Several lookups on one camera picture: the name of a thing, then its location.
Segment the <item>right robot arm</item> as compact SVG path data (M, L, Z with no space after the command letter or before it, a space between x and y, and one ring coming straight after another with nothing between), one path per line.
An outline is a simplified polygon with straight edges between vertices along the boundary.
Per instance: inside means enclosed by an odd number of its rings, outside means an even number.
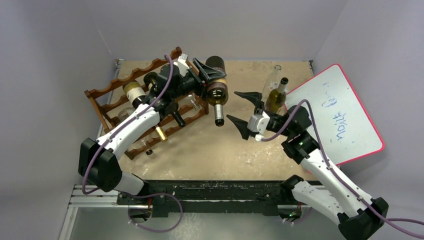
M318 190L306 180L293 175L285 180L280 196L288 204L295 201L306 204L334 222L347 240L368 240L384 225L389 209L382 198L373 198L350 180L326 155L318 135L312 136L307 129L316 128L311 107L306 99L292 106L287 113L279 115L265 110L259 92L235 92L254 104L249 121L228 115L239 130L241 137L254 137L267 142L278 136L286 136L281 143L283 151L298 165L315 176L325 187Z

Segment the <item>dark green bottle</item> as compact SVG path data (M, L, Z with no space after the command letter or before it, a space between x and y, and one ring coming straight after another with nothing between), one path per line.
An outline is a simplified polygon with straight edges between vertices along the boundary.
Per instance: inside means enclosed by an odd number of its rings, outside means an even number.
M286 87L288 83L289 79L282 77L278 87L270 91L264 105L267 112L276 114L282 108L287 98Z

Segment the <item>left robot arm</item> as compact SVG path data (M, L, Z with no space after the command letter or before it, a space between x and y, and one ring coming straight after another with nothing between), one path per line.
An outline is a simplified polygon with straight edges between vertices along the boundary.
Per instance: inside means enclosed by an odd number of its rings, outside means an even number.
M135 111L117 127L96 140L86 138L80 146L78 172L83 177L82 192L87 183L94 184L94 191L112 190L129 194L138 205L146 203L149 191L140 177L121 170L119 159L128 147L144 133L159 125L169 115L173 116L180 127L185 121L178 113L177 99L194 93L207 99L212 89L221 84L227 76L224 67L203 64L193 59L194 67L174 63L169 55L168 64L159 73L153 72L146 81L148 95L134 96Z

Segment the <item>clear glass wine bottle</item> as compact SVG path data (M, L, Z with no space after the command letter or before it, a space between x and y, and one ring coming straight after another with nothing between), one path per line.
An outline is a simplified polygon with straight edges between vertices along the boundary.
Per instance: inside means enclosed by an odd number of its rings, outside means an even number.
M269 94L272 90L276 89L278 85L280 84L280 72L282 70L282 67L280 65L275 65L273 67L272 72L266 77L264 81L264 86L262 89L262 102L266 102L266 100L269 97Z

